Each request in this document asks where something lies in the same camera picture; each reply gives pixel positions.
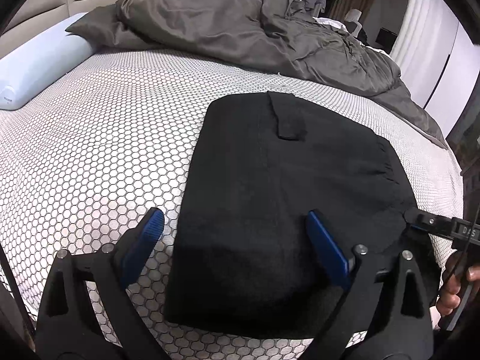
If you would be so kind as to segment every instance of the white bed sheet with black honeycomb pattern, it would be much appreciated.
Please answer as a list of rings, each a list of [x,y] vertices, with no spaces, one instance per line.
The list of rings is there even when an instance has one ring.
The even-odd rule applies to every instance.
[[[116,242],[156,206],[166,215],[163,237],[128,293],[166,352],[178,360],[297,358],[307,337],[260,341],[177,326],[162,316],[182,193],[208,104],[264,91],[291,92],[368,126],[392,143],[421,209],[462,216],[452,151],[371,100],[174,50],[107,51],[24,108],[0,111],[0,242],[30,308],[38,309],[56,251],[88,253]],[[443,265],[449,245],[434,244]],[[94,283],[88,286],[102,331],[117,342]]]

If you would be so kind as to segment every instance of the metal screw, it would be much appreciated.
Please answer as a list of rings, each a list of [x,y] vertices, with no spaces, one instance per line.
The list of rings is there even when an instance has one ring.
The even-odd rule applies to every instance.
[[[366,247],[365,245],[359,244],[355,246],[354,251],[356,254],[364,256],[368,253],[368,247]]]
[[[110,253],[110,252],[113,251],[114,248],[115,248],[114,244],[108,243],[108,244],[105,244],[105,245],[102,246],[102,252]]]
[[[65,257],[67,257],[67,254],[68,254],[68,250],[66,249],[60,249],[58,252],[57,252],[57,257],[59,259],[63,259]]]
[[[411,260],[413,258],[413,253],[409,250],[404,250],[402,252],[402,257],[405,259],[405,260]]]

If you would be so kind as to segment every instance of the folded black pants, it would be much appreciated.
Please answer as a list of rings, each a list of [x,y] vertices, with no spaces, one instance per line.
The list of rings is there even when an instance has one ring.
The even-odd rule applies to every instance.
[[[168,321],[256,338],[308,338],[342,290],[316,262],[304,219],[318,209],[337,243],[392,259],[409,248],[434,298],[428,235],[390,143],[285,93],[212,102],[190,164],[164,309]]]

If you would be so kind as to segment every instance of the black cable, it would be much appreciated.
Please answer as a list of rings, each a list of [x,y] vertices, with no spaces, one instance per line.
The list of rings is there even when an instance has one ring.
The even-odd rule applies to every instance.
[[[455,273],[455,271],[457,270],[458,266],[460,265],[460,263],[463,262],[463,260],[465,259],[466,257],[466,254],[467,254],[467,250],[469,248],[469,244],[471,242],[471,239],[472,239],[472,236],[473,236],[473,228],[475,227],[475,225],[477,224],[477,220],[479,218],[479,212],[480,212],[480,203],[478,203],[478,206],[477,206],[477,212],[475,214],[475,219],[473,220],[472,222],[472,227],[470,228],[470,233],[469,233],[469,238],[466,240],[466,244],[465,244],[465,247],[463,248],[462,250],[462,253],[460,254],[460,257],[458,258],[457,262],[455,263],[453,269],[450,271],[450,273],[448,274],[447,278],[443,281],[443,284],[442,286],[440,287],[440,289],[438,290],[438,294],[440,295],[440,291],[443,290],[443,288],[446,286],[446,284],[448,283],[448,281],[450,280],[450,278],[453,276],[453,274]]]
[[[3,251],[2,245],[0,245],[0,266],[7,278],[8,285],[10,286],[11,293],[13,294],[13,298],[15,299],[15,302],[18,306],[18,310],[22,315],[23,323],[25,324],[25,327],[27,328],[30,336],[33,339],[35,338],[35,328],[33,326],[32,320],[30,319],[30,315],[28,314],[28,311],[25,307],[22,296],[20,295],[20,290],[18,289],[17,282],[15,281],[14,273],[11,271],[10,264],[8,263],[8,259],[5,255],[5,252]]]

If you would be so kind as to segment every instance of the crumpled gray comforter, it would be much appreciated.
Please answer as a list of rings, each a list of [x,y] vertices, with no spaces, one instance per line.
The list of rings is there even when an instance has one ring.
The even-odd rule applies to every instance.
[[[109,47],[172,47],[367,97],[445,141],[410,98],[400,68],[349,34],[318,24],[300,0],[118,0],[67,31]]]

